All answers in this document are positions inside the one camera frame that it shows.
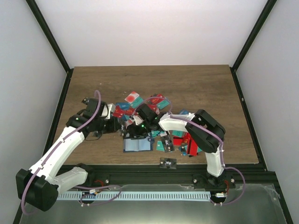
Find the blue leather card holder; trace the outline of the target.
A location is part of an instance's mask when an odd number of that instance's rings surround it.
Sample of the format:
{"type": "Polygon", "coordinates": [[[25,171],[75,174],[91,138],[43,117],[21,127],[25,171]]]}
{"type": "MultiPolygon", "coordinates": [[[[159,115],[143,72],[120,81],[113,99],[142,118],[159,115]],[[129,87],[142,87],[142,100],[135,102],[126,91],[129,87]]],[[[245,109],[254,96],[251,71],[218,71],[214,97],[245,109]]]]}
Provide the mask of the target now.
{"type": "Polygon", "coordinates": [[[125,139],[123,141],[123,152],[130,153],[130,152],[145,152],[145,151],[152,151],[153,150],[154,139],[147,137],[145,139],[125,139]]]}

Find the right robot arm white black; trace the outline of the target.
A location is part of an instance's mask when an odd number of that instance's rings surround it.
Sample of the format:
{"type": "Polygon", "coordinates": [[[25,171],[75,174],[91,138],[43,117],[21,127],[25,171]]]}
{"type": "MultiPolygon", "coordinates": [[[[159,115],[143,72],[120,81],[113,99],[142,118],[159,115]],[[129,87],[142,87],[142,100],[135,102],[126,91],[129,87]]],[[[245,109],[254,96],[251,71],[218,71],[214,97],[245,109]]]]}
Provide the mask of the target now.
{"type": "Polygon", "coordinates": [[[208,184],[218,188],[224,183],[223,142],[226,131],[205,110],[188,114],[173,114],[170,111],[156,114],[148,105],[142,104],[136,109],[136,113],[132,117],[133,123],[125,127],[125,137],[146,137],[151,131],[188,133],[206,155],[208,184]]]}

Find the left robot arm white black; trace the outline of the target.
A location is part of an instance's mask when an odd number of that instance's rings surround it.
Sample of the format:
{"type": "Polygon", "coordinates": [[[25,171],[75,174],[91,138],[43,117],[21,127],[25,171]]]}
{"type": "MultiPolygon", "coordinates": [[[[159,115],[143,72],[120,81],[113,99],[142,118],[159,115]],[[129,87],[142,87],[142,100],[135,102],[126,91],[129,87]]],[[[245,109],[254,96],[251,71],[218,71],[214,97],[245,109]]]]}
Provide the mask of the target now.
{"type": "Polygon", "coordinates": [[[118,119],[112,116],[114,104],[96,98],[85,98],[82,102],[86,108],[69,118],[61,135],[45,155],[29,170],[20,169],[16,174],[17,193],[23,209],[29,203],[47,211],[60,194],[81,185],[89,189],[95,184],[93,169],[82,163],[58,175],[66,159],[90,133],[100,138],[121,127],[118,119]]]}

